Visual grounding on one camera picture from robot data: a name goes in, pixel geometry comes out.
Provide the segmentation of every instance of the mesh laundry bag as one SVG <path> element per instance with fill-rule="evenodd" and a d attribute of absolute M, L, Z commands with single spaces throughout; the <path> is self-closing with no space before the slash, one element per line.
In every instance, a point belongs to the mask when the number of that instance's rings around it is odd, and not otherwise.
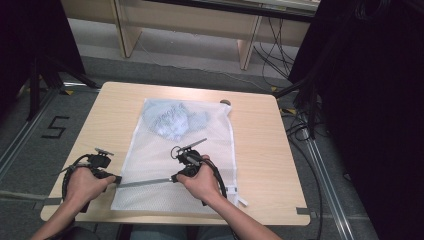
<path fill-rule="evenodd" d="M 222 103 L 146 99 L 122 168 L 121 184 L 170 178 L 184 168 L 171 157 L 175 146 L 193 147 L 208 154 L 227 187 L 228 199 L 237 204 L 234 140 L 228 113 Z M 180 213 L 213 213 L 180 183 L 165 182 L 120 188 L 112 210 L 146 210 Z"/>

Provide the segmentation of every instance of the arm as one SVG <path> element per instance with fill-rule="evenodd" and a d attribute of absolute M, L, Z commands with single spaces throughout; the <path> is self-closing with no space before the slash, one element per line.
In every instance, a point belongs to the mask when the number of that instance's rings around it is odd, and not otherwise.
<path fill-rule="evenodd" d="M 65 229 L 85 204 L 114 181 L 114 176 L 97 179 L 88 168 L 77 168 L 69 181 L 65 201 L 31 239 L 46 239 Z"/>
<path fill-rule="evenodd" d="M 177 179 L 193 197 L 202 200 L 215 210 L 241 239 L 281 239 L 225 199 L 218 190 L 212 169 L 206 164 L 202 164 L 196 176 L 190 178 L 179 174 Z"/>

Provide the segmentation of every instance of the wrist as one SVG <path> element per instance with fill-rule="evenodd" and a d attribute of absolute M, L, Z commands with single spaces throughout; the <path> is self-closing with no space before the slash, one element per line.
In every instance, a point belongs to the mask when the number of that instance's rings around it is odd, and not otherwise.
<path fill-rule="evenodd" d="M 203 200 L 203 202 L 205 202 L 211 208 L 214 208 L 214 206 L 217 206 L 224 201 L 228 201 L 228 200 L 219 193 L 216 194 L 216 195 L 212 195 L 210 197 L 207 197 Z"/>
<path fill-rule="evenodd" d="M 70 196 L 65 199 L 62 205 L 69 213 L 76 216 L 87 203 L 88 200 Z"/>

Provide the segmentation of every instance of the wire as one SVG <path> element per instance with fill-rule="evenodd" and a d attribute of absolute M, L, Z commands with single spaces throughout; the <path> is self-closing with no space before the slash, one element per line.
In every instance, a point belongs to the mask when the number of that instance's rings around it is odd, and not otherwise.
<path fill-rule="evenodd" d="M 64 201 L 65 201 L 65 198 L 66 198 L 66 194 L 68 193 L 68 183 L 69 183 L 69 180 L 71 179 L 72 173 L 75 170 L 75 167 L 77 166 L 77 164 L 82 159 L 89 158 L 89 157 L 90 157 L 90 154 L 85 154 L 85 155 L 79 157 L 77 160 L 75 160 L 75 162 L 71 166 L 69 166 L 69 167 L 67 167 L 67 168 L 65 168 L 61 171 L 61 172 L 66 171 L 65 176 L 63 177 L 63 182 L 62 182 L 62 199 Z"/>
<path fill-rule="evenodd" d="M 298 141 L 306 141 L 306 140 L 308 140 L 308 139 L 310 139 L 310 137 L 309 137 L 309 135 L 308 135 L 308 137 L 307 138 L 299 138 L 299 137 L 297 137 L 297 133 L 300 131 L 300 130 L 303 130 L 303 129 L 305 129 L 305 128 L 307 128 L 307 123 L 305 122 L 305 121 L 303 121 L 303 119 L 301 119 L 300 117 L 299 117 L 299 114 L 296 114 L 296 115 L 293 115 L 293 114 L 286 114 L 286 115 L 281 115 L 281 117 L 283 117 L 283 118 L 287 118 L 287 117 L 292 117 L 292 118 L 295 118 L 295 120 L 298 120 L 299 122 L 301 122 L 300 124 L 297 124 L 297 125 L 294 125 L 293 126 L 293 122 L 292 122 L 292 125 L 290 126 L 290 128 L 288 128 L 288 129 L 286 129 L 286 133 L 287 133 L 287 135 L 294 135 L 295 136 L 295 138 L 296 138 L 296 140 L 298 140 Z M 325 121 L 323 121 L 323 120 L 320 120 L 320 119 L 318 119 L 315 123 L 314 123 L 314 125 L 316 126 L 316 125 L 320 125 L 320 124 L 325 124 Z M 316 133 L 316 134 L 318 134 L 318 135 L 320 135 L 320 136 L 322 136 L 322 137 L 325 137 L 325 138 L 329 138 L 329 137 L 331 137 L 331 134 L 329 133 L 329 132 L 326 132 L 327 134 L 325 134 L 325 133 L 321 133 L 321 132 L 319 132 L 316 128 L 314 128 L 314 132 Z"/>
<path fill-rule="evenodd" d="M 285 53 L 285 51 L 283 50 L 283 47 L 282 47 L 281 28 L 283 27 L 283 20 L 280 19 L 280 22 L 279 22 L 280 23 L 279 24 L 280 29 L 279 29 L 277 35 L 275 34 L 274 28 L 272 27 L 271 18 L 268 18 L 268 23 L 269 23 L 269 26 L 271 27 L 271 31 L 272 31 L 272 35 L 274 36 L 275 43 L 278 43 L 278 37 L 277 36 L 279 36 L 279 39 L 280 39 L 279 43 L 280 44 L 277 44 L 277 46 L 278 46 L 278 49 L 280 50 L 281 57 L 283 59 L 284 67 L 285 67 L 286 71 L 288 73 L 290 73 L 291 69 L 288 67 L 288 65 L 287 65 L 288 61 L 285 59 L 284 56 L 287 56 L 292 62 L 294 62 L 294 60 L 289 55 L 287 55 L 287 53 Z"/>
<path fill-rule="evenodd" d="M 259 51 L 256 49 L 256 47 L 253 47 L 253 49 L 256 51 L 256 53 L 259 55 L 259 57 L 264 61 L 264 64 L 262 66 L 262 78 L 264 79 L 265 83 L 267 83 L 268 85 L 270 85 L 272 87 L 284 88 L 284 86 L 277 86 L 276 84 L 272 84 L 272 83 L 268 82 L 268 80 L 265 78 L 265 74 L 264 74 L 265 64 L 267 63 L 269 66 L 271 66 L 275 71 L 280 73 L 280 75 L 282 75 L 286 80 L 287 80 L 287 75 L 285 73 L 283 73 L 277 66 L 275 66 L 274 63 L 270 62 L 262 54 L 260 54 Z"/>
<path fill-rule="evenodd" d="M 150 52 L 149 52 L 149 51 L 147 51 L 147 49 L 145 49 L 145 48 L 144 48 L 144 46 L 143 46 L 141 43 L 139 43 L 139 45 L 140 45 L 140 47 L 141 47 L 141 48 L 142 48 L 142 49 L 143 49 L 143 50 L 147 53 L 147 55 L 148 55 L 148 56 L 149 56 L 149 58 L 150 58 L 150 61 L 152 61 L 154 64 L 156 64 L 156 65 L 158 65 L 158 66 L 161 66 L 161 67 L 172 67 L 172 68 L 182 69 L 182 70 L 192 70 L 192 71 L 202 71 L 202 72 L 207 72 L 207 73 L 222 74 L 222 75 L 224 75 L 224 76 L 227 76 L 227 77 L 229 77 L 229 78 L 235 79 L 235 80 L 237 80 L 237 81 L 240 81 L 240 82 L 244 82 L 244 83 L 251 84 L 251 85 L 253 85 L 253 86 L 255 86 L 255 87 L 257 87 L 257 88 L 259 88 L 259 89 L 261 89 L 261 90 L 263 90 L 263 91 L 270 92 L 270 89 L 262 88 L 261 86 L 259 86 L 258 84 L 254 83 L 254 82 L 251 82 L 251 81 L 248 81 L 248 80 L 245 80 L 245 79 L 241 79 L 241 78 L 237 78 L 237 77 L 231 76 L 230 74 L 225 73 L 225 72 L 214 71 L 214 70 L 207 70 L 207 69 L 199 69 L 199 68 L 188 68 L 188 67 L 180 67 L 180 66 L 174 66 L 174 65 L 165 65 L 165 64 L 160 64 L 160 63 L 158 63 L 158 62 L 154 59 L 154 57 L 150 54 Z"/>
<path fill-rule="evenodd" d="M 361 21 L 366 22 L 380 20 L 381 18 L 385 17 L 389 12 L 390 2 L 391 0 L 380 0 L 378 7 L 375 9 L 375 11 L 372 14 L 368 14 L 368 4 L 366 3 L 366 0 L 362 0 L 355 8 L 355 17 Z"/>
<path fill-rule="evenodd" d="M 227 190 L 225 188 L 224 180 L 222 180 L 221 174 L 219 173 L 218 168 L 215 166 L 215 164 L 210 159 L 204 159 L 198 155 L 195 154 L 188 154 L 188 156 L 197 159 L 199 162 L 203 162 L 207 164 L 213 171 L 213 175 L 215 176 L 216 180 L 218 181 L 218 185 L 221 189 L 221 194 L 223 197 L 227 198 Z M 237 235 L 236 232 L 229 226 L 231 233 L 233 235 L 234 240 L 239 240 L 240 237 Z"/>
<path fill-rule="evenodd" d="M 293 122 L 291 123 L 291 126 L 290 126 L 290 128 L 288 129 L 288 130 L 292 130 L 294 127 L 296 127 L 296 126 L 301 126 L 301 125 L 306 125 L 306 123 L 302 120 L 302 119 L 300 119 L 299 118 L 299 116 L 298 116 L 298 114 L 296 114 L 295 116 L 293 116 L 294 117 L 294 120 L 293 120 Z M 300 124 L 297 124 L 296 126 L 294 126 L 293 127 L 293 124 L 294 124 L 294 122 L 296 121 L 296 120 L 298 120 L 298 121 L 300 121 L 301 123 Z M 319 198 L 319 216 L 318 216 L 318 218 L 319 218 L 319 226 L 318 226 L 318 232 L 317 232 L 317 237 L 316 237 L 316 239 L 317 240 L 319 240 L 320 238 L 321 238 L 321 233 L 322 233 L 322 225 L 323 225 L 323 219 L 322 219 L 322 215 L 323 215 L 323 212 L 324 212 L 324 209 L 323 209 L 323 203 L 322 203 L 322 193 L 321 193 L 321 185 L 320 185 L 320 183 L 319 183 L 319 180 L 318 180 L 318 176 L 317 176 L 317 174 L 316 174 L 316 172 L 315 172 L 315 169 L 313 168 L 313 166 L 312 166 L 312 164 L 311 164 L 311 162 L 309 161 L 309 159 L 308 159 L 308 157 L 306 156 L 306 154 L 302 151 L 302 149 L 295 143 L 295 141 L 292 139 L 292 136 L 291 136 L 291 132 L 289 132 L 289 134 L 288 134 L 288 141 L 300 152 L 300 154 L 303 156 L 303 158 L 305 159 L 305 161 L 306 161 L 306 163 L 308 164 L 308 166 L 309 166 L 309 169 L 311 170 L 311 172 L 312 172 L 312 175 L 314 176 L 314 179 L 315 179 L 315 183 L 316 183 L 316 185 L 317 185 L 317 191 L 318 191 L 318 198 Z"/>
<path fill-rule="evenodd" d="M 299 141 L 299 142 L 303 142 L 303 141 L 309 140 L 309 137 L 306 137 L 306 138 L 299 138 L 298 137 L 298 133 L 301 130 L 304 130 L 304 129 L 307 129 L 307 128 L 308 128 L 308 126 L 302 124 L 302 126 L 300 126 L 299 128 L 297 128 L 294 132 L 291 132 L 291 133 L 287 134 L 287 136 L 290 136 L 291 137 L 291 136 L 294 135 L 294 137 L 296 138 L 296 140 Z"/>
<path fill-rule="evenodd" d="M 280 49 L 280 46 L 278 45 L 278 39 L 275 37 L 275 34 L 274 34 L 274 29 L 272 28 L 272 24 L 271 24 L 271 20 L 270 20 L 270 18 L 268 18 L 268 20 L 269 20 L 269 23 L 270 23 L 270 27 L 271 27 L 271 30 L 272 30 L 272 33 L 273 33 L 273 36 L 274 36 L 274 45 L 272 45 L 272 48 L 271 48 L 271 50 L 269 51 L 269 53 L 267 54 L 267 57 L 266 57 L 266 59 L 265 59 L 265 62 L 267 62 L 268 64 L 270 64 L 271 63 L 271 61 L 269 61 L 268 60 L 268 58 L 271 56 L 271 52 L 272 52 L 272 50 L 274 49 L 274 47 L 277 45 L 277 48 L 279 48 Z M 281 27 L 280 27 L 280 29 L 279 29 L 279 31 L 278 31 L 278 34 L 281 36 Z M 274 69 L 278 69 L 277 71 L 284 77 L 284 78 L 288 78 L 288 74 L 287 74 L 287 68 L 286 68 L 286 65 L 284 64 L 284 61 L 283 61 L 283 65 L 284 65 L 284 67 L 285 67 L 285 70 L 286 70 L 286 73 L 283 73 L 283 71 L 281 71 L 278 67 L 276 67 L 275 65 L 275 67 L 274 67 Z"/>
<path fill-rule="evenodd" d="M 95 223 L 94 224 L 94 227 L 93 227 L 93 233 L 96 233 L 97 232 L 97 227 L 99 226 L 99 224 L 98 223 Z"/>
<path fill-rule="evenodd" d="M 261 49 L 262 49 L 262 51 L 264 52 L 264 53 L 267 53 L 266 51 L 265 51 L 265 49 L 262 47 L 262 43 L 260 42 L 259 43 L 259 46 L 261 47 Z M 282 58 L 278 58 L 278 57 L 274 57 L 274 56 L 272 56 L 272 55 L 270 55 L 269 56 L 270 58 L 273 58 L 273 59 L 275 59 L 275 60 L 278 60 L 278 61 L 284 61 L 284 59 L 282 59 Z"/>

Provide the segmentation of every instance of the wooden table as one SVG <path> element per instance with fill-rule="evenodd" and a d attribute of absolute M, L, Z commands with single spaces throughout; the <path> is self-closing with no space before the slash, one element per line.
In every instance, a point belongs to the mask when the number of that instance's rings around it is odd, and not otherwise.
<path fill-rule="evenodd" d="M 234 130 L 237 182 L 240 196 L 248 201 L 240 209 L 264 225 L 307 225 L 299 177 L 287 141 L 277 103 L 271 95 L 216 90 L 108 82 L 97 97 L 65 166 L 100 147 L 113 152 L 107 168 L 119 174 L 130 146 L 145 98 L 231 102 L 229 114 Z M 61 197 L 63 174 L 49 198 Z M 218 215 L 176 214 L 146 211 L 112 211 L 115 185 L 90 203 L 77 221 L 117 223 L 166 223 L 186 225 L 225 224 Z M 44 206 L 47 220 L 58 205 Z"/>

